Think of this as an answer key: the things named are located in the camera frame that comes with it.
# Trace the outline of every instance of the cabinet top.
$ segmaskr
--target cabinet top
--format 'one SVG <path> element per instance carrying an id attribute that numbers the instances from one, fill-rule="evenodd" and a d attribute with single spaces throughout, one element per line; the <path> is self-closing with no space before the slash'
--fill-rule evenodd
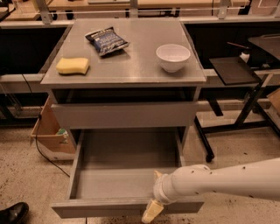
<path id="1" fill-rule="evenodd" d="M 100 57 L 85 34 L 113 26 L 115 33 L 130 42 L 118 53 Z M 165 44 L 187 47 L 191 57 L 176 73 L 158 64 L 156 50 Z M 56 65 L 61 57 L 88 58 L 86 75 L 60 75 Z M 51 88 L 113 88 L 189 86 L 206 81 L 202 67 L 176 18 L 105 18 L 75 21 L 41 84 Z"/>

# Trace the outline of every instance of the snack bag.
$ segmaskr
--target snack bag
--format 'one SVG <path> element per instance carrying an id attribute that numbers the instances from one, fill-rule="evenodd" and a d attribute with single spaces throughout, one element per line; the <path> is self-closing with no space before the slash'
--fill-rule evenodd
<path id="1" fill-rule="evenodd" d="M 129 42 L 116 35 L 114 28 L 94 31 L 85 35 L 86 39 L 95 47 L 100 56 L 112 53 L 129 46 Z"/>

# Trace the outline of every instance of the sponge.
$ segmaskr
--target sponge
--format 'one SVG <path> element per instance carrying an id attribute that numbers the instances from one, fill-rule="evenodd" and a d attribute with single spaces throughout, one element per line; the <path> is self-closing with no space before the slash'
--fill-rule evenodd
<path id="1" fill-rule="evenodd" d="M 61 58 L 56 65 L 56 69 L 60 74 L 86 74 L 89 67 L 86 58 Z"/>
<path id="2" fill-rule="evenodd" d="M 150 223 L 153 221 L 162 211 L 164 206 L 158 202 L 156 199 L 151 199 L 148 206 L 146 207 L 145 212 L 142 216 L 143 223 Z"/>

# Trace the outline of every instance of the cardboard box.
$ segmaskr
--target cardboard box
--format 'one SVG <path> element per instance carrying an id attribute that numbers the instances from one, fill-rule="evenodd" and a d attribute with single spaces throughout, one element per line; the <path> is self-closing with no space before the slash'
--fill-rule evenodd
<path id="1" fill-rule="evenodd" d="M 57 135 L 60 125 L 51 109 L 52 101 L 46 100 L 41 112 L 41 119 L 38 119 L 31 133 L 31 142 L 37 137 L 40 151 L 51 160 L 74 159 L 75 148 L 68 135 Z"/>
<path id="2" fill-rule="evenodd" d="M 280 115 L 280 88 L 268 95 L 269 101 Z"/>

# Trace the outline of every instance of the closed drawer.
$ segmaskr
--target closed drawer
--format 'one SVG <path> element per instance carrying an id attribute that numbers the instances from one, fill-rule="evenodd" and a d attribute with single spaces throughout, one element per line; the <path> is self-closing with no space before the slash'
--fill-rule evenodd
<path id="1" fill-rule="evenodd" d="M 61 218 L 142 215 L 153 198 L 153 172 L 181 166 L 175 129 L 86 130 L 80 139 L 66 200 L 52 204 Z M 196 213 L 202 204 L 188 197 L 163 214 Z"/>
<path id="2" fill-rule="evenodd" d="M 52 111 L 68 129 L 188 127 L 197 106 L 194 101 L 54 104 Z"/>

